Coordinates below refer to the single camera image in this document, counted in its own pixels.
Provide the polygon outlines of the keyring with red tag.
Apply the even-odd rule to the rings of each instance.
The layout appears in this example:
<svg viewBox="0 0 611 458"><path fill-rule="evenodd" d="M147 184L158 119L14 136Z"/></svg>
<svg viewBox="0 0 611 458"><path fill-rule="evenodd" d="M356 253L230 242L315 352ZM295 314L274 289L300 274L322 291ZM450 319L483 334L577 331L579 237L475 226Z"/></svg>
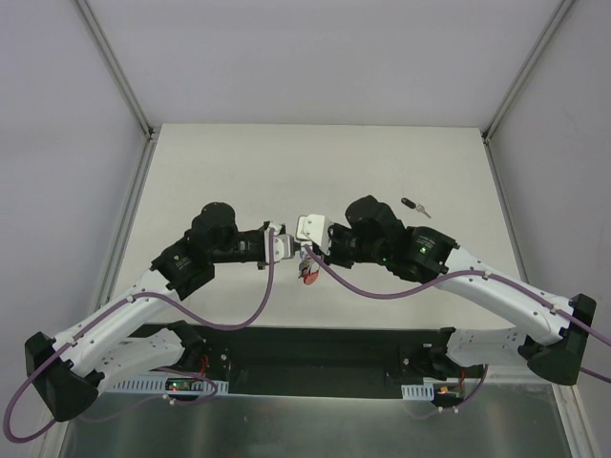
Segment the keyring with red tag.
<svg viewBox="0 0 611 458"><path fill-rule="evenodd" d="M319 264L305 250L299 252L298 278L306 286L312 285L319 276Z"/></svg>

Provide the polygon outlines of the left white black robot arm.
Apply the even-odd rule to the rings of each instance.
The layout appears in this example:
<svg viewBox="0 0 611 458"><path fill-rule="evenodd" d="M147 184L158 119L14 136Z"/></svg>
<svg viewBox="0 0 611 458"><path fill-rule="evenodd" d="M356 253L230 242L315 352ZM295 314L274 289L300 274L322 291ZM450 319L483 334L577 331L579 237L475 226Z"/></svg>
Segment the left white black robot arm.
<svg viewBox="0 0 611 458"><path fill-rule="evenodd" d="M162 310L185 313L184 302L215 277L220 263L254 262L271 270L283 226L265 221L241 231L234 209L205 205L182 237L166 247L128 289L71 327L25 342L28 379L53 421L84 413L108 388L142 372L172 368L194 371L204 343L185 322L172 323L152 340L131 335Z"/></svg>

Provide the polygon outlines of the aluminium frame post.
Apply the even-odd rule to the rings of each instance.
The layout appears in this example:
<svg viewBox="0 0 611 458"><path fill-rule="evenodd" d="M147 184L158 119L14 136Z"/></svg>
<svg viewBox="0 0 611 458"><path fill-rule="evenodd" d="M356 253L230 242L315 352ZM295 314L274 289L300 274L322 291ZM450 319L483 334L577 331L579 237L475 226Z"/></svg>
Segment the aluminium frame post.
<svg viewBox="0 0 611 458"><path fill-rule="evenodd" d="M513 78L507 92L502 97L500 104L495 110L490 122L482 131L482 140L488 145L499 130L503 121L516 104L521 93L525 90L529 79L537 69L539 61L548 51L564 22L572 12L576 0L561 0L555 6L549 19L546 21L542 31L538 35L533 47L529 50L525 60L521 64L516 76Z"/></svg>
<svg viewBox="0 0 611 458"><path fill-rule="evenodd" d="M139 130L147 140L155 136L155 126L150 122L145 114L137 95L119 63L116 53L113 50L105 31L103 30L99 19L96 17L95 11L91 3L87 0L73 0L72 6L80 17L87 33L93 41L93 44L104 63L107 72L113 80L119 95L130 112L132 118L136 122Z"/></svg>

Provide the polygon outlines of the black head silver key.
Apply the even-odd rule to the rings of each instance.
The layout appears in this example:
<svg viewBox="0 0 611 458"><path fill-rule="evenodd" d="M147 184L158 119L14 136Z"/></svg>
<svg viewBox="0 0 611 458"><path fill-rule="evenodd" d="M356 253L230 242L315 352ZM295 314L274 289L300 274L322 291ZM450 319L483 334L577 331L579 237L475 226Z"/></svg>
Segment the black head silver key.
<svg viewBox="0 0 611 458"><path fill-rule="evenodd" d="M414 202L413 200L406 198L406 197L402 197L401 198L401 203L403 205L405 205L406 207L424 215L426 218L430 219L432 216L427 212L426 208L424 205L422 205L421 203L417 203Z"/></svg>

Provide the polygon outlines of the aluminium table rail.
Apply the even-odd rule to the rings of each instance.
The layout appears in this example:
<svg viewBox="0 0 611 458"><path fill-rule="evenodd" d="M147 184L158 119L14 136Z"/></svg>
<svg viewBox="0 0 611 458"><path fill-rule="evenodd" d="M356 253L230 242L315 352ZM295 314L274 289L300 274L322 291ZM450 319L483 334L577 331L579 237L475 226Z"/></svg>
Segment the aluminium table rail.
<svg viewBox="0 0 611 458"><path fill-rule="evenodd" d="M118 215L116 230L112 238L106 263L101 270L98 285L93 293L93 304L89 308L89 315L95 313L113 297L127 243L133 228L137 207L141 199L156 146L157 138L151 135L145 141L142 152L137 160L137 167L130 175L127 194Z"/></svg>
<svg viewBox="0 0 611 458"><path fill-rule="evenodd" d="M527 244L522 239L519 231L518 220L512 205L509 188L506 185L505 177L502 174L502 169L500 167L500 159L497 157L497 154L493 148L493 143L489 138L483 139L483 145L489 161L493 180L495 182L495 188L500 201L505 224L509 233L519 277L523 281L531 282L533 278L528 267L526 254Z"/></svg>

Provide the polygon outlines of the right aluminium table rail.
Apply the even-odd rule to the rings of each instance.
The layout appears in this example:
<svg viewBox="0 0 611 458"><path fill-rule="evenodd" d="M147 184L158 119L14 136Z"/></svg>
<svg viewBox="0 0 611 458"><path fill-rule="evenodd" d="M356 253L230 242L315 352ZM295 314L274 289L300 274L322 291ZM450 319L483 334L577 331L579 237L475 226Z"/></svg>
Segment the right aluminium table rail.
<svg viewBox="0 0 611 458"><path fill-rule="evenodd" d="M502 174L502 169L500 167L500 159L497 157L497 154L493 148L493 143L489 138L483 139L483 145L489 161L493 180L495 182L495 188L500 201L505 224L509 233L519 277L523 281L531 282L533 278L528 267L526 254L527 244L522 239L519 231L518 220L512 205L509 188L506 185L505 177Z"/></svg>

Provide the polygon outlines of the left aluminium table rail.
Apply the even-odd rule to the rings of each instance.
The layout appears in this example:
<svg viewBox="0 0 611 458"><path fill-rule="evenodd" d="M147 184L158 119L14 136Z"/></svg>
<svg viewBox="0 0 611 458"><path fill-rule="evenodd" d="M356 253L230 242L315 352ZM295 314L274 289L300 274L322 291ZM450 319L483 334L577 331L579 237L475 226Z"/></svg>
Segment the left aluminium table rail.
<svg viewBox="0 0 611 458"><path fill-rule="evenodd" d="M151 135L145 141L142 152L137 160L137 167L130 175L127 194L118 215L116 230L112 238L106 263L101 270L98 285L93 293L93 304L89 308L89 315L95 313L113 297L127 243L133 228L137 207L141 199L156 146L157 138Z"/></svg>

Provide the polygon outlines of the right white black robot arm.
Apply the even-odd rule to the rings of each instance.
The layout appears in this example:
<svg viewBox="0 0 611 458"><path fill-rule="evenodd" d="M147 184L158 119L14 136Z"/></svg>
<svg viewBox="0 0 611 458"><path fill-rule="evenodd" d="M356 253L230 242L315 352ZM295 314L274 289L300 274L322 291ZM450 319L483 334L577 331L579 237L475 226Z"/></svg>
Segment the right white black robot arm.
<svg viewBox="0 0 611 458"><path fill-rule="evenodd" d="M432 370L452 376L480 364L525 365L541 379L575 385L591 324L594 299L567 298L515 280L427 226L405 225L383 202L359 198L346 225L323 220L310 239L327 266L372 263L419 289L435 287L466 299L510 323L507 329L455 329L430 352Z"/></svg>

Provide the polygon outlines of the left aluminium frame post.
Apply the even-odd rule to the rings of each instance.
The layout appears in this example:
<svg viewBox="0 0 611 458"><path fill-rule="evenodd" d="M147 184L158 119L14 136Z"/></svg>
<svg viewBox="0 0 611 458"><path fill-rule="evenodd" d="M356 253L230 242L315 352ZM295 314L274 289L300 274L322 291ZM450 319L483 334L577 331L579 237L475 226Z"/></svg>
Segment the left aluminium frame post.
<svg viewBox="0 0 611 458"><path fill-rule="evenodd" d="M87 33L93 41L93 44L104 63L107 72L113 80L119 95L130 112L132 118L136 122L139 130L147 140L155 136L155 126L150 122L145 114L137 95L119 63L116 53L113 50L105 31L103 30L99 19L96 17L95 11L91 3L87 0L73 0L72 6L80 17Z"/></svg>

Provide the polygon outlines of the right aluminium frame post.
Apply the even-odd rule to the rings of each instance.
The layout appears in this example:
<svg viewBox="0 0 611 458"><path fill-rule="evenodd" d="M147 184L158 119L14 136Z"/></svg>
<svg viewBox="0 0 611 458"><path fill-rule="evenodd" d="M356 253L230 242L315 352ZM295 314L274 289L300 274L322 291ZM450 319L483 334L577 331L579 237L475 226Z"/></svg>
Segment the right aluminium frame post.
<svg viewBox="0 0 611 458"><path fill-rule="evenodd" d="M546 21L542 31L538 35L533 47L529 50L525 60L521 64L516 76L513 78L507 92L502 97L500 104L495 110L490 122L482 131L482 140L488 145L499 130L503 121L516 104L521 93L525 90L529 79L537 69L539 61L548 51L564 22L572 12L576 0L561 0L555 6L549 19Z"/></svg>

